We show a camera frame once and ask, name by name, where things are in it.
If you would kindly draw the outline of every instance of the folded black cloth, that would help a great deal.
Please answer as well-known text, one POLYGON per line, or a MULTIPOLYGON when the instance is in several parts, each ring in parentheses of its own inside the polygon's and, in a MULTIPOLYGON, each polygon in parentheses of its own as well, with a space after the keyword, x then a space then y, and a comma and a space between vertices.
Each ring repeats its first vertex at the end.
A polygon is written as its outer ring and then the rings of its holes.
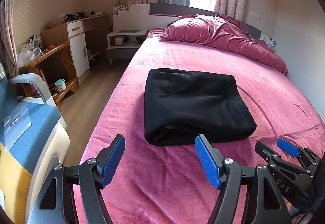
POLYGON ((241 99, 232 75, 177 69, 149 71, 144 93, 144 128, 148 143, 194 144, 249 137, 256 123, 241 99))

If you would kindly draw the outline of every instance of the desk drawer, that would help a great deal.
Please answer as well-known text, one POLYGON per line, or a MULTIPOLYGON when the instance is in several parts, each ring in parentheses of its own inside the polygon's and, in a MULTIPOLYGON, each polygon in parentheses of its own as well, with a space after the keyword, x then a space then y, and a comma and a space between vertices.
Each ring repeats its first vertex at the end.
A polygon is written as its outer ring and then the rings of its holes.
POLYGON ((68 23, 68 32, 69 32, 69 37, 82 33, 83 32, 82 21, 68 23))

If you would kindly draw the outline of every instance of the box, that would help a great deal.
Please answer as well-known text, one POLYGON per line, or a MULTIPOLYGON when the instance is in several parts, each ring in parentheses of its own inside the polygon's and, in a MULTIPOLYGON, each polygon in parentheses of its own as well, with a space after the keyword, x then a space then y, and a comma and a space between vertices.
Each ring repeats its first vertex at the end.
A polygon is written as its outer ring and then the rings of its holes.
POLYGON ((115 40, 115 45, 123 45, 124 41, 116 41, 115 40))
POLYGON ((124 41, 123 36, 115 36, 115 41, 124 41))

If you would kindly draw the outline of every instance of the yellow cushion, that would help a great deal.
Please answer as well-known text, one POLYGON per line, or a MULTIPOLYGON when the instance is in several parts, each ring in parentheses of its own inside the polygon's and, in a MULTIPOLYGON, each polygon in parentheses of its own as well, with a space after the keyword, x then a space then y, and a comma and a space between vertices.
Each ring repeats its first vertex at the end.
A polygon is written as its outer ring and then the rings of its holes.
POLYGON ((15 224, 24 224, 31 173, 0 143, 0 189, 4 193, 5 213, 15 224))

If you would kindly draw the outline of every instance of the mint green bucket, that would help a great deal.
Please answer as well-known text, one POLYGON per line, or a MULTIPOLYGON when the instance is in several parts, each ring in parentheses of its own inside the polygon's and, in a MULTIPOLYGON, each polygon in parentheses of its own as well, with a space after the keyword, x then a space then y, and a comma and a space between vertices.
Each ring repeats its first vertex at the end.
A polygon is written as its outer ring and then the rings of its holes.
POLYGON ((64 91, 66 89, 64 79, 61 79, 61 80, 58 80, 57 82, 55 82, 55 87, 58 92, 64 91))

